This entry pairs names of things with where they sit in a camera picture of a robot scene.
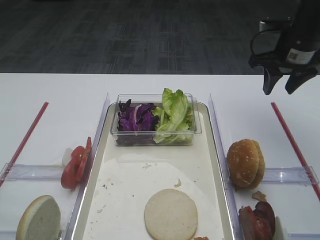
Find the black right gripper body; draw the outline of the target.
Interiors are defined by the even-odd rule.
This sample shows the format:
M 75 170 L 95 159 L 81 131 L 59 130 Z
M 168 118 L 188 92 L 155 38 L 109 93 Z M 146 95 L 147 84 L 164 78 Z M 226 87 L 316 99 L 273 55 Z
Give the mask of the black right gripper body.
M 274 50 L 259 55 L 259 65 L 301 71 L 320 64 L 320 2 L 300 1 L 291 25 L 279 33 Z

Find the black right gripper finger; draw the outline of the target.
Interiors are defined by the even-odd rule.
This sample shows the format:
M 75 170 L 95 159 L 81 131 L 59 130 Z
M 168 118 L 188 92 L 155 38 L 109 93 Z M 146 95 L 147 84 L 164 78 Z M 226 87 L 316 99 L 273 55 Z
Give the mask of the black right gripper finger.
M 270 95 L 276 83 L 283 77 L 283 73 L 277 67 L 263 68 L 263 92 L 265 95 Z
M 291 95 L 302 84 L 314 78 L 317 74 L 318 70 L 315 67 L 307 68 L 304 70 L 295 70 L 290 74 L 290 77 L 285 85 L 285 90 L 289 95 Z

